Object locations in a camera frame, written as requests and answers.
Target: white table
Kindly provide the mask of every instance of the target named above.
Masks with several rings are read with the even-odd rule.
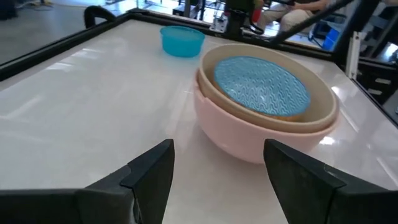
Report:
[[[227,155],[198,127],[198,58],[164,53],[160,28],[126,22],[0,83],[0,189],[86,187],[174,138],[164,224],[287,223],[265,167]],[[206,37],[202,53],[227,43]],[[310,155],[398,189],[398,130],[335,64],[290,56],[341,102],[339,127]]]

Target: bowl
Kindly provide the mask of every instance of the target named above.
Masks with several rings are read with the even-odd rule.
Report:
[[[213,74],[215,87],[229,99],[266,116],[296,121],[310,105],[304,84],[268,60],[229,57],[217,63]]]
[[[276,139],[296,150],[308,152],[338,125],[338,113],[331,124],[315,133],[285,133],[239,119],[203,96],[194,83],[194,106],[203,132],[222,150],[244,161],[263,164],[265,139]]]
[[[254,112],[217,90],[213,76],[217,63],[235,56],[250,56],[274,62],[294,74],[305,85],[311,103],[300,122],[283,121]],[[215,47],[202,56],[198,73],[198,84],[204,96],[233,116],[257,126],[288,133],[315,133],[328,127],[337,115],[338,103],[328,85],[311,70],[273,50],[247,44]]]
[[[176,57],[194,57],[200,53],[205,35],[182,26],[168,26],[160,30],[163,50]]]

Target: plate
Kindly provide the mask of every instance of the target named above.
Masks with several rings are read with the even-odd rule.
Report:
[[[255,57],[238,56],[217,63],[214,79],[233,101],[270,116],[304,113],[310,95],[304,84],[281,66]]]

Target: bowl rim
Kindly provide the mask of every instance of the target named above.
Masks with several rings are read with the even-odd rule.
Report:
[[[212,107],[216,108],[216,110],[224,113],[230,119],[233,119],[237,122],[241,122],[241,123],[249,126],[250,128],[254,128],[254,129],[257,129],[260,131],[267,131],[269,133],[278,134],[281,136],[298,137],[298,138],[310,137],[310,136],[322,136],[322,135],[326,136],[326,134],[328,134],[328,133],[332,132],[334,129],[336,129],[340,122],[340,111],[337,111],[338,114],[336,115],[336,118],[327,126],[327,128],[322,129],[320,131],[313,132],[313,133],[290,133],[290,132],[285,132],[285,131],[277,131],[277,130],[273,130],[273,129],[268,129],[268,128],[252,124],[252,123],[247,122],[241,118],[233,116],[232,114],[230,114],[227,111],[220,108],[218,105],[216,105],[214,102],[212,102],[209,98],[205,97],[199,88],[197,76],[195,76],[195,82],[193,84],[193,87],[194,87],[193,94],[196,95],[197,97],[199,97],[199,100],[202,103],[208,103]]]
[[[223,101],[224,101],[225,103],[227,103],[228,105],[233,106],[233,107],[235,107],[235,108],[239,108],[239,110],[243,111],[244,113],[246,113],[246,114],[248,114],[248,115],[250,115],[250,116],[254,116],[254,117],[256,117],[257,119],[267,120],[267,121],[270,121],[270,122],[273,122],[273,123],[277,123],[277,124],[283,124],[283,125],[289,125],[289,126],[296,126],[296,127],[318,125],[318,124],[320,124],[320,123],[322,123],[322,122],[324,122],[324,121],[330,119],[330,117],[333,117],[333,115],[336,113],[336,110],[338,109],[338,107],[337,107],[336,96],[333,94],[331,88],[329,88],[329,86],[328,86],[317,74],[315,74],[315,76],[327,87],[327,89],[328,89],[330,95],[332,96],[332,98],[333,98],[334,100],[333,100],[332,110],[330,111],[330,113],[328,113],[326,116],[324,116],[323,118],[318,119],[318,120],[316,120],[316,121],[309,121],[309,122],[299,123],[299,122],[292,122],[292,121],[284,121],[284,120],[280,120],[280,119],[275,119],[275,118],[271,118],[271,117],[269,117],[269,116],[266,116],[266,115],[257,113],[257,112],[255,112],[255,111],[249,110],[249,109],[245,108],[244,106],[241,106],[239,103],[237,103],[237,102],[235,102],[235,101],[233,101],[233,100],[230,100],[230,99],[229,99],[228,97],[226,97],[224,94],[220,93],[220,92],[216,89],[216,87],[209,81],[209,79],[208,79],[207,76],[205,75],[205,71],[203,70],[203,66],[202,66],[202,65],[203,65],[203,60],[204,60],[204,58],[205,58],[210,52],[212,52],[213,50],[216,50],[216,49],[218,49],[218,48],[220,48],[220,47],[228,47],[228,46],[251,47],[251,48],[258,49],[258,50],[267,50],[267,51],[272,52],[273,54],[277,54],[277,55],[279,55],[279,56],[281,56],[281,57],[285,57],[285,58],[289,59],[291,62],[295,63],[296,65],[303,67],[303,68],[306,69],[308,72],[311,72],[311,73],[315,74],[314,72],[312,72],[311,70],[309,70],[307,67],[305,67],[305,66],[299,64],[299,63],[298,63],[297,61],[295,61],[294,59],[292,59],[292,58],[290,58],[290,57],[288,57],[288,56],[286,56],[286,55],[284,55],[284,54],[282,54],[282,53],[276,52],[275,50],[267,49],[267,48],[264,48],[264,47],[258,47],[258,46],[250,45],[250,44],[223,44],[223,45],[218,45],[218,46],[216,46],[216,47],[213,47],[212,49],[210,49],[209,51],[207,51],[205,54],[203,54],[203,55],[200,57],[200,64],[199,64],[199,71],[200,71],[200,72],[199,72],[199,75],[202,77],[202,80],[206,83],[206,85],[210,87],[211,91],[212,91],[213,93],[215,93],[215,94],[217,95],[218,98],[221,98],[221,100],[223,100]]]
[[[177,38],[178,40],[181,40],[181,41],[187,41],[187,42],[188,41],[199,41],[199,40],[203,41],[205,39],[205,37],[206,37],[206,35],[204,33],[200,32],[199,30],[192,29],[192,28],[185,27],[185,26],[166,26],[166,27],[162,27],[159,32],[164,37],[170,37],[169,35],[164,33],[165,30],[170,29],[170,28],[172,28],[172,29],[177,28],[177,29],[181,29],[181,30],[189,30],[189,31],[192,31],[192,32],[194,32],[196,34],[199,34],[197,39],[189,39],[189,40],[187,40],[187,39]]]

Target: blue container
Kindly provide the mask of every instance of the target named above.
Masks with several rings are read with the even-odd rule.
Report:
[[[194,57],[200,53],[205,35],[182,26],[168,26],[160,30],[163,50],[176,57]]]
[[[340,32],[331,28],[328,35],[326,36],[325,41],[323,42],[322,48],[325,50],[333,50],[335,47],[336,40],[340,36]]]

